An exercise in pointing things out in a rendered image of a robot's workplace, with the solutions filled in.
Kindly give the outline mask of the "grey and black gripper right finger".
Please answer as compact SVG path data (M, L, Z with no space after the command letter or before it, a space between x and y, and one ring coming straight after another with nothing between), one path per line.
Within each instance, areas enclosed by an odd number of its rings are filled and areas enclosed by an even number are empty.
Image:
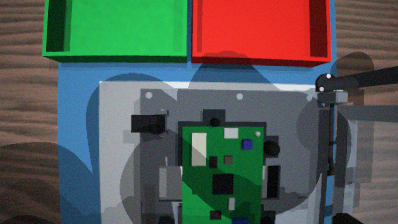
M363 224L348 213L337 213L332 218L332 224Z

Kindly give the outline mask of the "red bin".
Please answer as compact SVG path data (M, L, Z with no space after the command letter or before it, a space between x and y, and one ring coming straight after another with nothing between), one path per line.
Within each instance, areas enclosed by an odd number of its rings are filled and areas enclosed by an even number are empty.
M315 67L329 62L329 0L192 0L191 63Z

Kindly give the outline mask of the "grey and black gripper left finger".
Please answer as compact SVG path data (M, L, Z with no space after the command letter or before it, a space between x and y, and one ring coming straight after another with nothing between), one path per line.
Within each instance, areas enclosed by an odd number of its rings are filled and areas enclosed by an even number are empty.
M171 219L171 216L160 216L158 224L175 224L175 219Z

